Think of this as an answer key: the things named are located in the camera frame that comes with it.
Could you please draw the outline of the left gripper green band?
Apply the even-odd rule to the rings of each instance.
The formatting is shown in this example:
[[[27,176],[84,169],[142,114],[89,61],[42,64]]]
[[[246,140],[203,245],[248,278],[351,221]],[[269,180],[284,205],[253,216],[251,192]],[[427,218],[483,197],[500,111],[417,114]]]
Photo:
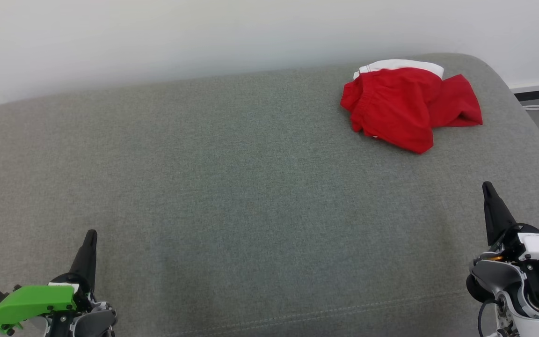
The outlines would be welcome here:
[[[21,286],[0,300],[0,333],[22,329],[22,322],[55,312],[85,314],[92,311],[88,295],[95,290],[98,233],[88,230],[68,272],[69,283]]]

